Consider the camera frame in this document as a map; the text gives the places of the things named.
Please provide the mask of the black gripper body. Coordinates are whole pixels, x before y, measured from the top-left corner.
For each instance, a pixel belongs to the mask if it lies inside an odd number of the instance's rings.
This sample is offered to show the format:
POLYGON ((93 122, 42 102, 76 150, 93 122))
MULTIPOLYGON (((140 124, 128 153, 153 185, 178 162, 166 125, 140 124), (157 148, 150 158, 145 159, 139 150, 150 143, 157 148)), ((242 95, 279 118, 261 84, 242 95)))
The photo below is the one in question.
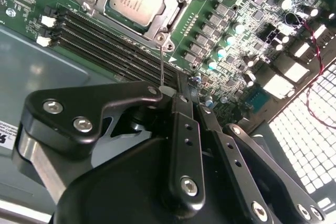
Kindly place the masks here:
POLYGON ((54 223, 249 223, 197 134, 152 138, 77 178, 54 223))

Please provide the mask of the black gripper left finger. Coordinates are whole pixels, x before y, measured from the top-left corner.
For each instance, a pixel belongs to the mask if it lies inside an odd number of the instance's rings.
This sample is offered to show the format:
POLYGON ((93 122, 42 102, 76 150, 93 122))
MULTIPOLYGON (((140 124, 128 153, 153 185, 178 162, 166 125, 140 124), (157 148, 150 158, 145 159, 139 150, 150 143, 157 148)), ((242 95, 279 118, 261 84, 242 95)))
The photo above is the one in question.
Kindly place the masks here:
POLYGON ((24 101, 14 159, 58 205, 80 176, 152 138, 197 134, 185 74, 176 87, 147 81, 34 91, 24 101))

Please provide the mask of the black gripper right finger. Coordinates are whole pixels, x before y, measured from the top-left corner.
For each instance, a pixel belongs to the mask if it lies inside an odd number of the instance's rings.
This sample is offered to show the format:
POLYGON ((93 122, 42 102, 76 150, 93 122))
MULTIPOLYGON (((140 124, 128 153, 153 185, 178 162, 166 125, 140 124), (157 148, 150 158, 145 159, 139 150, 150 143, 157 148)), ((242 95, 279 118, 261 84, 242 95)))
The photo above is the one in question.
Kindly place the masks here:
POLYGON ((240 126, 221 127, 214 112, 200 103, 198 81, 187 80, 197 107, 204 146, 211 150, 230 193, 232 223, 325 223, 318 204, 240 126))

